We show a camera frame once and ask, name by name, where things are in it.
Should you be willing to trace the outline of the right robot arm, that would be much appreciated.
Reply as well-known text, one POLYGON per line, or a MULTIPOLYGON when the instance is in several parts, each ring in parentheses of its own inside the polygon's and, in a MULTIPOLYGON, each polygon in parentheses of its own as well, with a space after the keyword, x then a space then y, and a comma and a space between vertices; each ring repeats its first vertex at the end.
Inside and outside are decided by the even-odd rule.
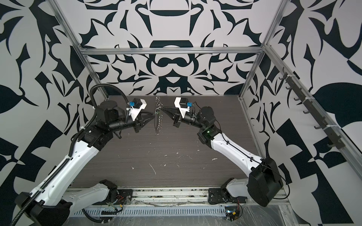
POLYGON ((161 111, 173 119, 175 127, 181 123, 197 127, 202 144, 227 157, 247 176, 246 179, 229 179, 221 186, 225 200, 250 197, 266 207, 283 188, 276 162, 247 151, 227 137, 220 126, 215 126, 217 119, 211 107, 203 107, 198 113, 175 107, 161 107, 161 111))

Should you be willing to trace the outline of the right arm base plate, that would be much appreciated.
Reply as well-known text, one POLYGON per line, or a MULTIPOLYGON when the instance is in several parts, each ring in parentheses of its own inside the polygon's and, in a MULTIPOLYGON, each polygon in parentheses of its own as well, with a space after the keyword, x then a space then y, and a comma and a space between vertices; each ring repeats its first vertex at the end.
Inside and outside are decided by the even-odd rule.
POLYGON ((238 198, 233 197, 225 188, 209 188, 208 203, 211 205, 239 203, 239 200, 238 198))

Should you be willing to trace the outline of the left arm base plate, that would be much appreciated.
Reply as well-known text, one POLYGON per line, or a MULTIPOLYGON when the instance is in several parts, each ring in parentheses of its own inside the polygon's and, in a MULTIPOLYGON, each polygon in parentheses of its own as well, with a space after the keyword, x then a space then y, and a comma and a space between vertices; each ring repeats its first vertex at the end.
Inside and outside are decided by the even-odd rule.
POLYGON ((116 205, 128 204, 133 199, 132 189, 113 189, 109 193, 109 202, 116 205))

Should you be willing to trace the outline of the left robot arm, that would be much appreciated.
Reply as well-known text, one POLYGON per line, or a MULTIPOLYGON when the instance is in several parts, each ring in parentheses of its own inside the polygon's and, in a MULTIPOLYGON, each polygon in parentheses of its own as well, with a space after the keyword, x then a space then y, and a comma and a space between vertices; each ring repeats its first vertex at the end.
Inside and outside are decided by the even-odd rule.
POLYGON ((20 211, 10 224, 16 225, 25 214, 39 226, 61 226, 71 214, 81 209, 104 200, 113 202, 117 186, 108 180, 68 198, 64 194, 113 136, 121 138, 121 131, 129 128, 138 133, 154 119, 154 114, 145 110, 146 106, 146 101, 140 98, 127 102, 125 110, 112 100, 94 105, 93 117, 74 135, 63 161, 30 193, 22 192, 16 198, 20 211))

